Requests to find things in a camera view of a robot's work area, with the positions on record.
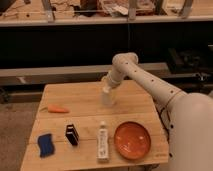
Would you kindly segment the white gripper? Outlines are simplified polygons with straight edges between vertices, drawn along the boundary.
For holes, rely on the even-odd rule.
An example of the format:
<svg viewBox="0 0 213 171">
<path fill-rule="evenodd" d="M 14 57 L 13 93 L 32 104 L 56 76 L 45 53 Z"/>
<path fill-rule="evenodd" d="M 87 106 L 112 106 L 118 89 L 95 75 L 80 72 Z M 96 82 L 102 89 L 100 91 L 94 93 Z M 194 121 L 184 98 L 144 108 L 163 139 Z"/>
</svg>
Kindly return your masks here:
<svg viewBox="0 0 213 171">
<path fill-rule="evenodd" d="M 122 83 L 123 79 L 124 75 L 116 70 L 110 70 L 105 76 L 102 77 L 102 80 L 111 89 L 117 88 Z"/>
</svg>

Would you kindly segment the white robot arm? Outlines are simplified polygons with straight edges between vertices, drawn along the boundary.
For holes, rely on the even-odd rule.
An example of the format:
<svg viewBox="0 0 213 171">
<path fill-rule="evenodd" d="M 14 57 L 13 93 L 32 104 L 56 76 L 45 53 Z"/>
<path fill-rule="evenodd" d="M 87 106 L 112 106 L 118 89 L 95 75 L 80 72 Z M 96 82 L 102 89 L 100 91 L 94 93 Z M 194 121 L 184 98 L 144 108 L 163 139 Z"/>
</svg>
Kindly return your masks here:
<svg viewBox="0 0 213 171">
<path fill-rule="evenodd" d="M 213 98 L 186 93 L 140 68 L 135 53 L 119 53 L 105 77 L 103 104 L 114 104 L 112 90 L 126 76 L 170 113 L 169 171 L 213 171 Z"/>
</svg>

